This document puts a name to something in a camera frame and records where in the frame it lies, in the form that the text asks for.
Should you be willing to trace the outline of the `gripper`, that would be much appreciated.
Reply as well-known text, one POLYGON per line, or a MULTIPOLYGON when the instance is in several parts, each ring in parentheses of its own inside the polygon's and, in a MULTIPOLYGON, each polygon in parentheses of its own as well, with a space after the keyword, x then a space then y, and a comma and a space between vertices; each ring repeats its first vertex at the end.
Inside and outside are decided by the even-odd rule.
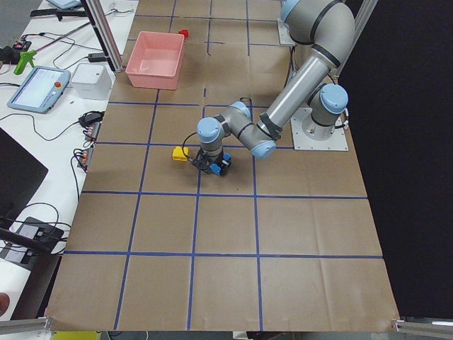
POLYGON ((212 165, 216 164, 219 167, 219 175, 223 176, 231 165, 231 162, 224 159, 224 151, 209 153, 200 148, 198 151, 198 160, 202 166, 202 171, 206 174, 212 173, 212 165))

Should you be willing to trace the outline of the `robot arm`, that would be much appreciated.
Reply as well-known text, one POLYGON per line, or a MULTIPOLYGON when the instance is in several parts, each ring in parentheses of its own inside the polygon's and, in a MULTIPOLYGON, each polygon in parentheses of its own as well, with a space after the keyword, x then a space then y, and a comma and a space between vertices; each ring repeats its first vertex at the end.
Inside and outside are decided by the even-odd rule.
POLYGON ((231 164, 222 140, 233 135, 254 157, 268 158, 276 148, 283 127, 303 103, 313 106, 314 123, 335 124, 348 104, 342 86, 322 84, 332 69, 345 61, 352 48, 355 19, 341 1, 286 1, 281 18, 298 45, 308 45, 311 53, 257 123, 247 106, 237 101, 221 114, 197 124, 200 149, 191 164, 206 174, 223 175, 231 164))

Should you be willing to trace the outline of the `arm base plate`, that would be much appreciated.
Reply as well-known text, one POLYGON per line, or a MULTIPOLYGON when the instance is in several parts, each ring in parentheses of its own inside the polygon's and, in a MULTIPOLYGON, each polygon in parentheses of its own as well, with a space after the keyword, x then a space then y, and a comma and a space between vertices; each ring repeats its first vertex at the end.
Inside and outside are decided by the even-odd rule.
POLYGON ((299 108, 290 120, 294 149, 297 151, 347 152, 343 127, 323 127, 314 122, 310 108, 299 108))
POLYGON ((293 47, 296 45, 295 41, 290 37, 289 29, 281 18, 277 19, 277 31, 280 46, 293 47))

